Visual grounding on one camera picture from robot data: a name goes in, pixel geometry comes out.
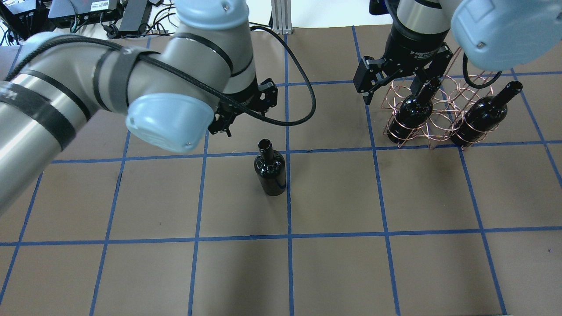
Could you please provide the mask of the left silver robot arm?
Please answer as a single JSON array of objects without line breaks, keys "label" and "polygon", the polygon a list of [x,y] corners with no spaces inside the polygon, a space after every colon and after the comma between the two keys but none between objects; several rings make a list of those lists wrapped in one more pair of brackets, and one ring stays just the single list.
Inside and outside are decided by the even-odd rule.
[{"label": "left silver robot arm", "polygon": [[179,0],[180,24],[163,52],[43,32],[1,82],[1,212],[76,138],[96,112],[125,116],[128,130],[176,153],[205,132],[229,132],[241,113],[277,104],[258,83],[244,0]]}]

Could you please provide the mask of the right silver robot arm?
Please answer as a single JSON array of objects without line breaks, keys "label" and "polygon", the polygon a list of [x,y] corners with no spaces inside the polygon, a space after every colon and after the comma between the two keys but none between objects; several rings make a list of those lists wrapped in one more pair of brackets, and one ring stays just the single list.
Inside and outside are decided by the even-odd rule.
[{"label": "right silver robot arm", "polygon": [[561,40],[559,0],[371,0],[373,15],[388,13],[391,32],[380,59],[364,56],[353,84],[370,104],[391,81],[414,76],[411,90],[445,74],[452,51],[449,32],[467,59],[502,72],[546,54]]}]

